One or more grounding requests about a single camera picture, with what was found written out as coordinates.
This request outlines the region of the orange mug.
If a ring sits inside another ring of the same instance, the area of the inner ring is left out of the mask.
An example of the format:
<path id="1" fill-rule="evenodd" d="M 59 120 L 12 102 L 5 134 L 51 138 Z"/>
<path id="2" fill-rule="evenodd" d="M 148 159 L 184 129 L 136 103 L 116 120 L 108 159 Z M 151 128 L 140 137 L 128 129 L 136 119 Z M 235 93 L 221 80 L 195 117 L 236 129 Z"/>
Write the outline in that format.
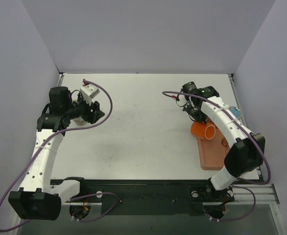
<path id="1" fill-rule="evenodd" d="M 191 134 L 199 140 L 212 140 L 216 134 L 216 128 L 212 123 L 194 122 L 191 125 Z"/>

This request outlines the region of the white patterned mug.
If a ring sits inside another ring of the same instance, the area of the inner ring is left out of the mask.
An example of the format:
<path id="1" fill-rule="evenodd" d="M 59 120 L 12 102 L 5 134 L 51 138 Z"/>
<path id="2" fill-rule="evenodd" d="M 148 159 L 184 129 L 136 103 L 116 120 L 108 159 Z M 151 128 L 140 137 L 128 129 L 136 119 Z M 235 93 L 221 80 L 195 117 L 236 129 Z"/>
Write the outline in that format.
<path id="1" fill-rule="evenodd" d="M 76 99 L 74 99 L 74 100 L 73 100 L 73 105 L 74 105 L 74 106 L 77 106 L 77 105 L 79 105 L 79 102 L 78 102 Z M 84 121 L 82 117 L 74 118 L 73 121 L 74 121 L 78 126 L 85 126 L 85 125 L 87 124 L 87 122 Z"/>

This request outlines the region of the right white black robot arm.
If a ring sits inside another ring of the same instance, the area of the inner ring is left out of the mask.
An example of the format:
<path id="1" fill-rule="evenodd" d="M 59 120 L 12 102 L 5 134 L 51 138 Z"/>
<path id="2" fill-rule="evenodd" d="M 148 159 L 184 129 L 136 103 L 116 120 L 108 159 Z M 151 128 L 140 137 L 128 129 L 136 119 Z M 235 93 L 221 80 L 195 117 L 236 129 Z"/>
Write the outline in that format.
<path id="1" fill-rule="evenodd" d="M 183 111 L 199 123 L 213 122 L 230 148 L 224 166 L 205 188 L 206 197 L 217 200 L 235 180 L 263 164 L 265 138 L 242 125 L 212 86 L 197 88 L 188 82 L 181 91 L 186 98 Z"/>

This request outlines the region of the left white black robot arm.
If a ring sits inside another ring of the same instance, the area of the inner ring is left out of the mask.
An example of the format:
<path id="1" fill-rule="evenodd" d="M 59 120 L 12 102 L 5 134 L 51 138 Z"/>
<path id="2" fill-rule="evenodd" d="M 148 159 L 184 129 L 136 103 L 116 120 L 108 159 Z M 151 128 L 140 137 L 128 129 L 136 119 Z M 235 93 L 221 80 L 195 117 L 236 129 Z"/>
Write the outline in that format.
<path id="1" fill-rule="evenodd" d="M 78 202 L 86 199 L 84 178 L 67 177 L 55 188 L 50 187 L 50 179 L 58 148 L 71 121 L 80 118 L 95 124 L 105 115 L 99 102 L 92 101 L 98 94 L 96 86 L 83 85 L 73 100 L 67 87 L 50 89 L 49 103 L 37 121 L 32 163 L 18 191 L 8 196 L 8 202 L 21 219 L 56 220 L 62 204 L 71 198 Z"/>

